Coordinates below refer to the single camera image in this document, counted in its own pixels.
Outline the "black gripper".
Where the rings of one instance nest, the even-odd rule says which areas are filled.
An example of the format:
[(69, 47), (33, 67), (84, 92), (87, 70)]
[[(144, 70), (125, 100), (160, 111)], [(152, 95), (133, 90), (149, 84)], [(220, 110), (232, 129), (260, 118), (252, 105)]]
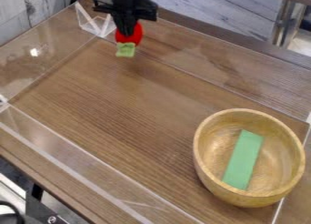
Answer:
[(131, 36), (139, 19), (156, 20), (157, 4), (151, 0), (93, 0), (93, 10), (109, 14), (121, 35)]

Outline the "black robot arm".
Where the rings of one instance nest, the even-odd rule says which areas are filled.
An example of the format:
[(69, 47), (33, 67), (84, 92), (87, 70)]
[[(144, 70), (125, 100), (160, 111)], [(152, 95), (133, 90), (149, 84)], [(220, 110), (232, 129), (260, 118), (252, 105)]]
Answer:
[(93, 11), (109, 14), (124, 36), (132, 36), (139, 20), (155, 21), (157, 4), (152, 0), (92, 0)]

